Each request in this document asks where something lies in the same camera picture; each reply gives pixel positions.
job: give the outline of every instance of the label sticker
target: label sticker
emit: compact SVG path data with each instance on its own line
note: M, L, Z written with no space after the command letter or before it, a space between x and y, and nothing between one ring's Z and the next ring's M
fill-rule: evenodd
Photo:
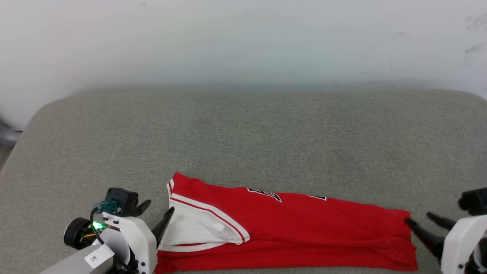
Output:
M88 256L85 257L85 261L93 268L97 268L97 266L101 265L104 261L113 257L115 253L107 246L107 244L103 244L97 250L91 252Z

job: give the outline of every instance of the white stripe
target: white stripe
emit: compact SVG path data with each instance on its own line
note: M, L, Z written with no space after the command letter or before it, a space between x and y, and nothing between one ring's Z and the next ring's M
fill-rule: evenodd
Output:
M197 206L197 207L201 207L201 208L204 208L204 209L208 209L208 210L211 210L213 211L215 214L217 214L218 216L212 214L211 212L208 212L206 210L201 210L199 208L194 208L194 207L191 207L192 209L194 210L197 210L197 211L201 211L201 212L205 212L205 213L208 213L212 216L214 216L215 218L219 219L219 218L222 218L223 220L227 221L228 223L232 224L239 232L240 234L242 234L243 236L243 243L247 242L250 240L250 235L249 233L247 232L247 230L245 230L245 228L243 226L241 226L237 221L235 221L234 219L232 219L230 216L228 216L225 212L219 210L218 208L212 206L212 205L208 205L208 204L204 204L204 203L201 203L201 202L198 202L198 201L195 201L193 199L190 199L190 198L186 198L184 196L181 196L179 194L176 194L176 193L172 193L171 194L171 198L174 198L174 199L178 199L180 201L183 201L183 202L186 202L188 204L191 204L191 205L194 205L194 206ZM186 204L183 204L183 203L179 203L175 200L169 200L170 203L174 202L174 203L177 203L181 206L186 206L188 207L188 205ZM235 229L231 226L229 226L229 228L231 228L236 235L239 235L239 233L237 231L235 231Z
M224 245L226 243L206 243L201 245L190 245L190 246L178 246L178 245L161 245L159 250L171 251L171 252L194 252L201 251L210 248L215 248L217 246Z

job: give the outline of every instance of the red jersey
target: red jersey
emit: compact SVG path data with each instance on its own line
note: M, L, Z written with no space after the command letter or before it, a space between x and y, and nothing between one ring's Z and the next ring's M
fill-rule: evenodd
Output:
M329 197L226 188L174 174L174 215L157 274L311 266L417 270L404 210Z

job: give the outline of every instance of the cable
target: cable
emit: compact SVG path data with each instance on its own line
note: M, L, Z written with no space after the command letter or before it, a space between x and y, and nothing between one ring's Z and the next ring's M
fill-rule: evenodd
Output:
M90 225L91 225L91 227L92 227L92 230L93 230L93 233L94 233L94 235L95 235L96 239L97 239L97 240L100 242L100 244L104 245L104 244L105 244L105 242L104 242L104 241L101 239L100 235L98 235L98 231L96 231L96 228L95 228L95 227L94 227L94 225L93 225L93 215L94 215L94 213L95 213L96 211L98 211L98 208L97 208L97 207L93 208L93 210L92 210L92 211L91 211L91 213L90 213ZM129 267L129 266L128 266L128 265L127 265L125 262L123 262L121 259L119 259L119 258L117 257L117 254L114 254L114 255L113 255L113 259L114 259L115 261L117 261L118 263L120 263L120 264L121 264L121 265L122 265L122 266L123 266L123 267L124 267L124 268L125 268L125 269L126 269L128 272L129 272L129 273L131 273L131 274L137 274L137 273L135 273L135 271L133 271L133 270L132 270L132 269L131 269L131 268L130 268L130 267Z
M94 236L96 237L96 239L100 242L100 244L104 245L105 242L100 238L100 235L98 235L98 231L96 231L96 228L93 225L93 215L96 211L98 211L97 207L93 208L92 212L90 213L90 225L92 227L92 230L93 230L93 233L94 233Z
M81 239L79 239L79 242L82 242L84 238L93 237L93 236L94 234L84 235L83 237L81 237Z

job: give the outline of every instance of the gray cushion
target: gray cushion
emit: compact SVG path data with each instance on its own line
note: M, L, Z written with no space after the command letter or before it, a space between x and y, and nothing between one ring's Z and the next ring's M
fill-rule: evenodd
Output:
M455 91L103 94L62 99L31 120L0 173L3 271L39 273L75 252L63 231L109 187L168 208L175 171L222 186L330 196L467 216L463 191L485 186L487 104ZM418 273L439 273L413 236ZM327 273L396 273L329 268ZM323 273L320 268L220 273Z

